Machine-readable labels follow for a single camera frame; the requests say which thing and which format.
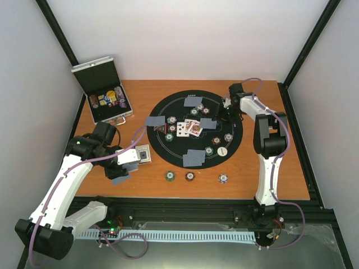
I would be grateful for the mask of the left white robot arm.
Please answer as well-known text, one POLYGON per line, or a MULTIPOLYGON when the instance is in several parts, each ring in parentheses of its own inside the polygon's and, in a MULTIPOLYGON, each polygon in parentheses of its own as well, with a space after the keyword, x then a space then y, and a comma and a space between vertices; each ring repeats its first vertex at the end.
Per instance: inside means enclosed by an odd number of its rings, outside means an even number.
POLYGON ((114 136, 120 132, 104 122, 97 123, 91 133, 69 140, 62 165, 49 191, 30 217, 19 219, 15 225, 15 232, 27 247, 32 267, 40 267, 34 261, 34 252, 63 259, 73 241, 89 227, 98 222, 108 226, 116 221, 113 201, 101 196, 70 216, 67 212, 79 186, 93 167, 104 168, 106 177, 111 180, 127 176, 123 165, 138 161, 135 146, 144 132, 145 128, 141 127, 125 149, 112 145, 114 136))

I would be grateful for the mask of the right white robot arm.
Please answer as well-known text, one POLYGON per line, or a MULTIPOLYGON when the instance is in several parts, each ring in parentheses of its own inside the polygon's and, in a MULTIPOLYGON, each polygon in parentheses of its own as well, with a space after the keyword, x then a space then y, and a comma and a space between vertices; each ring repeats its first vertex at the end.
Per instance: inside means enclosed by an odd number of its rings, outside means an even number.
POLYGON ((253 146, 259 157, 259 184, 251 213, 252 223, 264 227, 278 215, 278 177, 283 155, 289 146, 287 116, 264 105, 253 92, 244 92, 242 83, 232 84, 222 98, 215 118, 234 123, 242 115, 254 121, 253 146))

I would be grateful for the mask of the blue poker chip stack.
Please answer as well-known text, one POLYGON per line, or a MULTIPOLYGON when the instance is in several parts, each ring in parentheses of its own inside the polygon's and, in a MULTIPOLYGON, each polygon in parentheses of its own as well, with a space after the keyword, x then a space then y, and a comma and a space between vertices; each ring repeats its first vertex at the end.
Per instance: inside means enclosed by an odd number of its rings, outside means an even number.
POLYGON ((229 176, 226 174, 220 174, 218 177, 219 183, 224 184, 228 182, 229 176))

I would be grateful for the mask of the red triangular all-in button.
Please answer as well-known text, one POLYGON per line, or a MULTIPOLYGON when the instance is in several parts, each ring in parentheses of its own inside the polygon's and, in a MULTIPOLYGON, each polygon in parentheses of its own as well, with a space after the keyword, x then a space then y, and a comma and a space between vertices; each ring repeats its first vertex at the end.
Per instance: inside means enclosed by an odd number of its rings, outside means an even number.
POLYGON ((158 132, 161 132, 161 133, 164 133, 166 135, 167 134, 167 124, 155 127, 154 130, 158 131, 158 132))

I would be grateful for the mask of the brown poker chip stack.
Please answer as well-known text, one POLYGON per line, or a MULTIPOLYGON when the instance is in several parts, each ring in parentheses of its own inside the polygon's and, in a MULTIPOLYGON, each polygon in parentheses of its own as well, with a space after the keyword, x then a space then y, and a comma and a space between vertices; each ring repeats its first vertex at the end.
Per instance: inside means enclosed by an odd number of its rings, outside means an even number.
POLYGON ((195 179, 195 174, 193 172, 188 172, 185 175, 185 179, 189 182, 193 181, 195 179))

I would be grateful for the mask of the green poker chip stack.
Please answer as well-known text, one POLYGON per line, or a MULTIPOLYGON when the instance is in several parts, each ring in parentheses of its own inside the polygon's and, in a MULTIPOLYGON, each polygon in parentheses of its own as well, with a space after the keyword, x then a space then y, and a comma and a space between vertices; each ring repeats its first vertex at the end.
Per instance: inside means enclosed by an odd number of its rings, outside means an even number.
POLYGON ((173 171, 167 171, 166 174, 165 174, 165 179, 168 182, 174 181, 175 177, 176 177, 176 175, 175 175, 175 173, 173 171))

